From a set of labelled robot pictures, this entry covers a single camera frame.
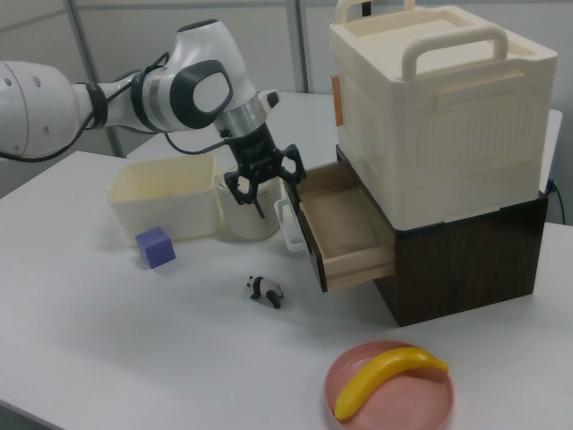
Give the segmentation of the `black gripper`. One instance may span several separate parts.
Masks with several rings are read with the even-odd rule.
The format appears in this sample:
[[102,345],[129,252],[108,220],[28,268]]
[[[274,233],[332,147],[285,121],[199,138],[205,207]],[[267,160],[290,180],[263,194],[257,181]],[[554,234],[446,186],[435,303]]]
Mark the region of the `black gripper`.
[[225,173],[227,188],[239,205],[253,205],[261,219],[265,214],[258,201],[259,185],[251,180],[280,176],[286,183],[297,185],[306,177],[298,148],[290,144],[280,151],[266,125],[245,136],[227,138],[226,144],[237,165],[236,171]]

